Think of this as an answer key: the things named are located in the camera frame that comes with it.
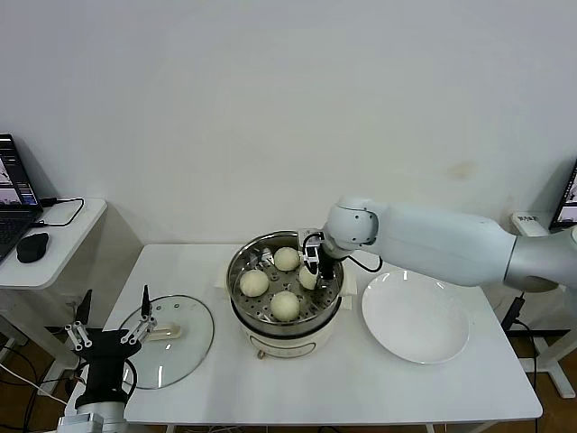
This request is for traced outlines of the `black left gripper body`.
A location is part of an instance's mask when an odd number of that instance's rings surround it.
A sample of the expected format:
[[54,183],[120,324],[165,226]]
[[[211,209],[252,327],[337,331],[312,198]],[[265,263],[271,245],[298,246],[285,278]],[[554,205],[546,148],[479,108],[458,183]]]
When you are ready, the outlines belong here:
[[131,397],[136,386],[133,384],[128,392],[123,389],[124,365],[128,364],[136,379],[138,375],[129,358],[141,350],[141,344],[130,343],[127,329],[88,330],[87,335],[92,345],[78,352],[88,365],[82,397]]

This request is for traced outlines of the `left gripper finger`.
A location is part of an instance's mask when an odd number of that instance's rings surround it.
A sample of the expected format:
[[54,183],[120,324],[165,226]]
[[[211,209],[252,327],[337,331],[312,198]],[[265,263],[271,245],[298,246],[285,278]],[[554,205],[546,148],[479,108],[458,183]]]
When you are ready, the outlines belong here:
[[148,285],[145,284],[142,293],[142,304],[140,308],[140,316],[129,331],[121,338],[122,345],[135,345],[136,343],[143,343],[150,332],[154,330],[157,321],[151,314],[151,300],[149,295]]
[[92,290],[88,290],[76,307],[74,320],[64,327],[75,351],[82,351],[93,345],[86,328],[91,310],[91,300]]

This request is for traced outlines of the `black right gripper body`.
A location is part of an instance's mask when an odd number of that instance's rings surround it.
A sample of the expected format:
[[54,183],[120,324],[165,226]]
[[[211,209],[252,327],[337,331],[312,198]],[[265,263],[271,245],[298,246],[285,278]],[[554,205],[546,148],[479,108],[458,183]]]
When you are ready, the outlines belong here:
[[334,267],[337,260],[327,254],[325,250],[318,251],[318,278],[323,281],[331,281],[334,279]]

